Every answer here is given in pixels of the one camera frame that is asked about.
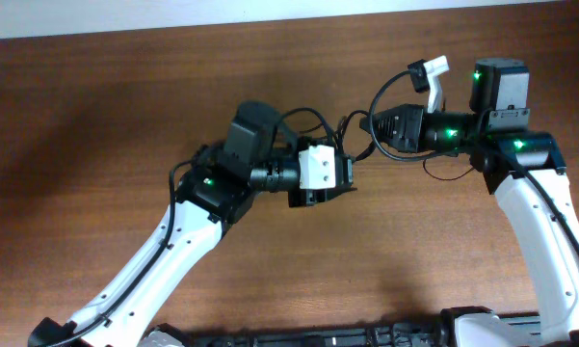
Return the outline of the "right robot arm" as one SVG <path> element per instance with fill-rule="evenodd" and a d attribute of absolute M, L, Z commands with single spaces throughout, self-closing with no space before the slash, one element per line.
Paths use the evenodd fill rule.
<path fill-rule="evenodd" d="M 399 162 L 461 153 L 484 177 L 520 246 L 536 291 L 540 329 L 523 331 L 484 307 L 441 312 L 441 346 L 579 346 L 579 222 L 563 155 L 546 132 L 529 127 L 530 74 L 516 59 L 477 61 L 469 111 L 444 109 L 438 78 L 445 57 L 410 64 L 413 88 L 428 103 L 371 106 L 360 126 L 372 147 Z"/>

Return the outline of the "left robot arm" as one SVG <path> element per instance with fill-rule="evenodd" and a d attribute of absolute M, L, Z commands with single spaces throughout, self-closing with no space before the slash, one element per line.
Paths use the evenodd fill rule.
<path fill-rule="evenodd" d="M 292 207 L 352 191 L 352 159 L 341 127 L 322 138 L 293 130 L 287 114 L 241 103 L 224 140 L 202 147 L 181 177 L 169 174 L 167 212 L 142 247 L 87 305 L 61 325 L 44 318 L 31 346 L 136 346 L 185 275 L 212 251 L 263 193 L 285 192 Z"/>

